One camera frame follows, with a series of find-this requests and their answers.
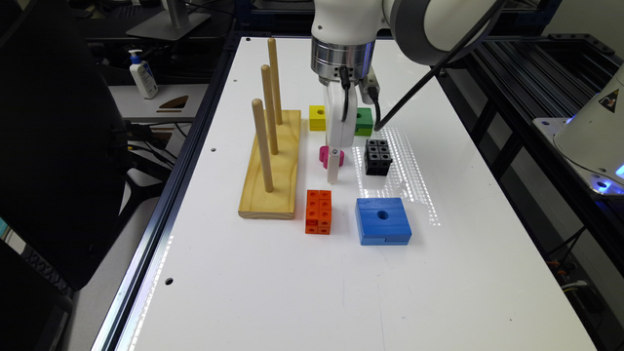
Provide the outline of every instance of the yellow block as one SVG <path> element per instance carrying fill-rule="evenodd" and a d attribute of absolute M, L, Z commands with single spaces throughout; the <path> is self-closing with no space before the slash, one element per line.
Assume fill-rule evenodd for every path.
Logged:
<path fill-rule="evenodd" d="M 310 131 L 325 130 L 325 107 L 319 105 L 310 106 Z"/>
<path fill-rule="evenodd" d="M 293 219 L 296 168 L 299 159 L 301 111 L 283 110 L 282 125 L 277 126 L 278 154 L 270 155 L 273 191 L 264 190 L 257 137 L 247 168 L 238 215 L 251 219 Z"/>

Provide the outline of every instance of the black cable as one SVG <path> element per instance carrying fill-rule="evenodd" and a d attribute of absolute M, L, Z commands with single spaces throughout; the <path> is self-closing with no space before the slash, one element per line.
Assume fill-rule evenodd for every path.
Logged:
<path fill-rule="evenodd" d="M 164 145 L 164 143 L 162 143 L 163 141 L 162 141 L 161 139 L 157 138 L 157 137 L 153 138 L 153 140 L 158 140 L 158 142 L 161 142 L 161 146 L 163 146 L 163 145 Z M 153 145 L 150 145 L 150 144 L 149 144 L 149 141 L 144 140 L 143 142 L 144 142 L 144 143 L 147 145 L 147 147 L 149 147 L 150 149 L 151 149 L 151 146 L 153 146 Z M 167 147 L 166 147 L 166 146 L 164 146 L 163 148 L 159 148 L 159 147 L 156 147 L 156 148 L 158 148 L 159 150 L 163 150 L 163 151 L 167 152 L 167 154 L 168 154 L 169 156 L 173 157 L 173 158 L 174 158 L 174 160 L 177 160 L 177 157 L 176 157 L 173 153 L 171 153 L 171 152 L 167 149 Z"/>
<path fill-rule="evenodd" d="M 574 239 L 574 242 L 572 243 L 572 245 L 570 245 L 569 249 L 567 249 L 567 252 L 564 255 L 564 258 L 562 258 L 560 260 L 560 264 L 563 265 L 566 262 L 567 257 L 569 256 L 569 254 L 572 252 L 572 249 L 574 249 L 574 246 L 576 245 L 576 243 L 578 243 L 578 239 L 580 239 L 581 234 L 578 234 L 576 236 L 576 239 Z"/>
<path fill-rule="evenodd" d="M 151 153 L 152 155 L 154 155 L 154 157 L 156 157 L 159 161 L 163 162 L 164 164 L 166 164 L 169 167 L 173 167 L 174 164 L 171 163 L 170 160 L 168 160 L 165 156 L 159 154 L 158 152 L 148 149 L 146 147 L 142 147 L 142 146 L 138 146 L 138 145 L 132 145 L 132 144 L 125 144 L 125 145 L 120 145 L 117 147 L 127 147 L 129 150 L 132 149 L 136 149 L 136 150 L 142 150 L 142 151 L 147 151 L 149 153 Z"/>
<path fill-rule="evenodd" d="M 602 314 L 602 313 L 601 313 L 601 314 L 599 314 L 598 316 L 599 316 L 601 319 L 598 321 L 598 324 L 597 324 L 597 325 L 596 325 L 596 327 L 594 328 L 594 331 L 596 331 L 596 332 L 598 331 L 598 329 L 599 329 L 599 328 L 601 327 L 601 325 L 603 324 L 603 319 L 604 319 L 604 318 L 603 318 L 603 314 Z"/>
<path fill-rule="evenodd" d="M 179 130 L 179 132 L 182 133 L 184 137 L 187 137 L 186 133 L 182 130 L 182 128 L 179 127 L 179 124 L 178 123 L 174 123 L 174 124 L 175 124 L 175 127 Z"/>
<path fill-rule="evenodd" d="M 374 126 L 379 123 L 379 118 L 381 118 L 381 107 L 379 106 L 379 91 L 375 87 L 369 87 L 367 90 L 372 103 L 374 104 Z"/>
<path fill-rule="evenodd" d="M 556 248 L 554 248 L 551 251 L 547 252 L 546 255 L 550 256 L 551 254 L 554 254 L 554 253 L 558 252 L 559 250 L 563 249 L 567 244 L 569 244 L 577 236 L 580 236 L 583 233 L 583 231 L 585 231 L 585 229 L 587 229 L 587 228 L 583 225 L 580 229 L 578 229 L 578 231 L 576 231 L 576 233 L 572 234 L 572 236 L 567 238 L 564 242 L 562 242 L 561 244 L 557 245 Z"/>
<path fill-rule="evenodd" d="M 347 109 L 349 108 L 349 88 L 351 88 L 351 82 L 349 81 L 349 70 L 346 66 L 340 67 L 338 70 L 340 73 L 340 85 L 342 89 L 344 89 L 344 109 L 342 110 L 342 120 L 344 122 L 347 120 Z"/>
<path fill-rule="evenodd" d="M 195 10 L 191 10 L 191 12 L 190 12 L 191 14 L 192 14 L 192 13 L 194 13 L 195 11 L 197 11 L 197 9 L 202 8 L 202 9 L 206 9 L 206 10 L 211 10 L 211 11 L 221 12 L 221 13 L 223 13 L 223 14 L 227 14 L 227 15 L 229 15 L 229 16 L 231 16 L 231 17 L 236 17 L 236 15 L 234 15 L 234 14 L 232 14 L 232 13 L 230 13 L 230 12 L 227 12 L 227 11 L 223 11 L 223 10 L 218 10 L 218 9 L 213 9 L 213 8 L 208 8 L 208 7 L 206 7 L 206 5 L 210 5 L 210 3 L 213 3 L 214 1 L 205 2 L 205 3 L 201 4 L 201 5 L 198 5 L 198 4 L 193 4 L 192 2 L 183 1 L 183 0 L 182 0 L 182 2 L 183 2 L 184 4 L 186 4 L 186 5 L 190 5 L 190 6 L 195 6 L 195 7 L 196 7 L 196 9 L 195 9 Z"/>
<path fill-rule="evenodd" d="M 193 123 L 193 122 L 158 122 L 158 123 L 148 123 L 144 126 L 162 126 L 162 125 L 166 125 L 166 124 L 173 124 L 173 123 Z"/>
<path fill-rule="evenodd" d="M 449 61 L 451 61 L 475 35 L 477 35 L 484 25 L 486 25 L 486 23 L 488 23 L 488 21 L 491 20 L 500 9 L 502 9 L 506 2 L 507 0 L 496 0 L 489 10 L 487 10 L 486 14 L 479 19 L 477 24 L 475 24 L 475 26 L 473 26 L 472 29 L 470 29 L 470 31 L 463 38 L 461 38 L 461 40 L 455 44 L 455 46 L 433 68 L 431 68 L 431 70 L 429 70 L 429 72 L 427 72 L 427 74 L 425 74 L 424 77 L 422 77 L 418 83 L 416 83 L 408 91 L 408 93 L 399 100 L 399 102 L 397 102 L 397 104 L 394 105 L 394 107 L 392 107 L 390 112 L 388 112 L 388 114 L 374 126 L 374 130 L 379 132 L 379 130 L 382 129 L 383 126 L 385 126 L 386 123 L 388 123 L 392 117 L 397 114 L 397 112 L 399 112 L 403 105 L 405 105 L 416 93 L 418 93 L 418 91 L 424 87 L 425 84 L 431 80 L 431 78 L 440 73 L 442 68 L 447 65 L 447 63 L 449 63 Z"/>
<path fill-rule="evenodd" d="M 174 163 L 173 163 L 170 159 L 168 159 L 167 157 L 165 157 L 165 156 L 161 155 L 161 154 L 160 154 L 160 153 L 158 153 L 156 150 L 154 150 L 154 149 L 153 149 L 153 148 L 149 145 L 149 143 L 145 142 L 145 145 L 147 145 L 147 147 L 148 147 L 148 148 L 149 148 L 149 150 L 151 151 L 152 155 L 154 155 L 154 156 L 159 155 L 159 156 L 160 156 L 160 157 L 156 156 L 156 158 L 157 158 L 159 161 L 166 163 L 166 164 L 167 164 L 168 166 L 170 166 L 170 167 L 173 167 L 173 166 L 174 166 Z"/>

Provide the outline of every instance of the white table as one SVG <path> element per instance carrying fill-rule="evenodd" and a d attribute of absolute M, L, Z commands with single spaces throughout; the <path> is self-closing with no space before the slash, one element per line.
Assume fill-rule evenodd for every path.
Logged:
<path fill-rule="evenodd" d="M 265 38 L 243 40 L 140 322 L 125 331 L 131 348 L 595 349 L 435 81 L 387 126 L 405 131 L 426 186 L 404 199 L 411 241 L 360 246 L 353 152 L 327 184 L 324 135 L 308 131 L 308 106 L 323 103 L 310 41 L 277 45 L 283 108 L 303 117 L 294 220 L 237 215 L 268 63 Z M 383 111 L 428 69 L 392 41 L 377 41 L 372 63 Z M 332 191 L 330 236 L 304 234 L 306 189 Z"/>

